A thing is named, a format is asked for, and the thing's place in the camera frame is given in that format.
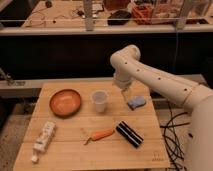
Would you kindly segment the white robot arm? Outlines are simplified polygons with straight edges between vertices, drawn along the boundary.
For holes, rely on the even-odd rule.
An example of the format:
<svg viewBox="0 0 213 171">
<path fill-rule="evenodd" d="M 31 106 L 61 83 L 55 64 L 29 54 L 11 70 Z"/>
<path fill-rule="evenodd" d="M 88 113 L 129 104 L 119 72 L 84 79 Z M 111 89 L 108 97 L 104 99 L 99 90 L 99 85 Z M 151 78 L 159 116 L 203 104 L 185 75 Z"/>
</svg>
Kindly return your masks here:
<svg viewBox="0 0 213 171">
<path fill-rule="evenodd" d="M 136 79 L 191 114 L 184 167 L 186 171 L 213 171 L 213 90 L 139 62 L 135 45 L 113 53 L 114 83 L 127 89 Z"/>
</svg>

